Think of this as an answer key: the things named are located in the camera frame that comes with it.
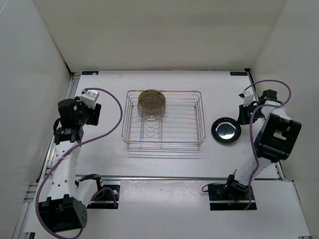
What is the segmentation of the beige round plate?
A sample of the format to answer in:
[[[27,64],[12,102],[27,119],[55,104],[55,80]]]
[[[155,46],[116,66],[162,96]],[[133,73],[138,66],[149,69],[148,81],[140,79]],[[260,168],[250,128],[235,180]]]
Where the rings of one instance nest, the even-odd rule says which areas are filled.
[[[148,89],[148,90],[142,91],[139,94],[138,102],[141,102],[142,100],[149,100],[149,99],[160,100],[162,103],[166,104],[166,98],[164,94],[161,91],[154,90],[154,89]]]

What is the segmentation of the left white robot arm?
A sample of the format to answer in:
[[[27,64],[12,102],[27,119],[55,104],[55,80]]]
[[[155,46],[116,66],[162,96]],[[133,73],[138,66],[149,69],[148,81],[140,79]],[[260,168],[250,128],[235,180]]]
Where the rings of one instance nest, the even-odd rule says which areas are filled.
[[[75,177],[83,126],[98,125],[101,107],[96,100],[84,97],[58,103],[60,117],[53,127],[57,162],[47,198],[37,207],[43,225],[53,233],[85,228],[91,198],[100,199],[104,195],[105,188],[98,175],[80,180]]]

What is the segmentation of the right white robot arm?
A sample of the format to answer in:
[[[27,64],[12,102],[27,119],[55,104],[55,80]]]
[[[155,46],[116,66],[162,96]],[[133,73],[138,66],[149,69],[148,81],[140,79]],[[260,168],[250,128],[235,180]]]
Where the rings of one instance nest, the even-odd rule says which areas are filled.
[[[239,106],[238,123],[248,125],[264,118],[259,133],[254,140],[255,154],[245,164],[230,174],[224,186],[224,194],[229,199],[245,196],[252,181],[268,166],[286,160],[295,145],[301,130],[301,123],[287,116],[277,100],[277,92],[266,90],[256,102],[250,94],[242,93],[244,103]]]

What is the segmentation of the black round plate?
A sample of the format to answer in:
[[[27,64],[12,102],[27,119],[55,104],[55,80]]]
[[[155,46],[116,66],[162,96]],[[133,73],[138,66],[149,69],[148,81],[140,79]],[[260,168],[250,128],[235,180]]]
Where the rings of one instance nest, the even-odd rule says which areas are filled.
[[[218,118],[211,126],[213,138],[221,144],[232,144],[241,136],[241,126],[233,118]]]

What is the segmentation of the clear plate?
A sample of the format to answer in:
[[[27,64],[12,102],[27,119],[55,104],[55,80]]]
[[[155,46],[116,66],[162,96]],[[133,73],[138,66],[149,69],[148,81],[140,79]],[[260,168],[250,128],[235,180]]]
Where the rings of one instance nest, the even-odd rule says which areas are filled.
[[[159,119],[165,115],[166,98],[163,95],[140,95],[138,98],[138,113],[141,118]]]
[[[138,102],[138,114],[146,120],[160,119],[165,115],[166,105],[160,100],[149,99]]]

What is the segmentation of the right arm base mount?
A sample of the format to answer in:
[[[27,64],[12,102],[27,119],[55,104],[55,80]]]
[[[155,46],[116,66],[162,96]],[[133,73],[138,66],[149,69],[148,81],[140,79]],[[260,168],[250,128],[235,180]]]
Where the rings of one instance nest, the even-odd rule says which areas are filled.
[[[201,190],[209,196],[210,211],[244,211],[249,203],[247,210],[257,210],[253,192],[251,192],[251,201],[249,201],[249,193],[244,196],[230,193],[221,183],[206,184]]]

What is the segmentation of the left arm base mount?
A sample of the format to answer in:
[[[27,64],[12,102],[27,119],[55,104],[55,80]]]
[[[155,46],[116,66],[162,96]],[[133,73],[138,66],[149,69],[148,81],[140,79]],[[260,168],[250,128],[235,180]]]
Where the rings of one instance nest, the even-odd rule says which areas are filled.
[[[110,190],[104,190],[104,192],[100,193],[90,202],[87,206],[88,209],[118,209],[121,189],[120,182],[104,181],[104,187],[110,188],[113,191],[115,200],[113,200]]]

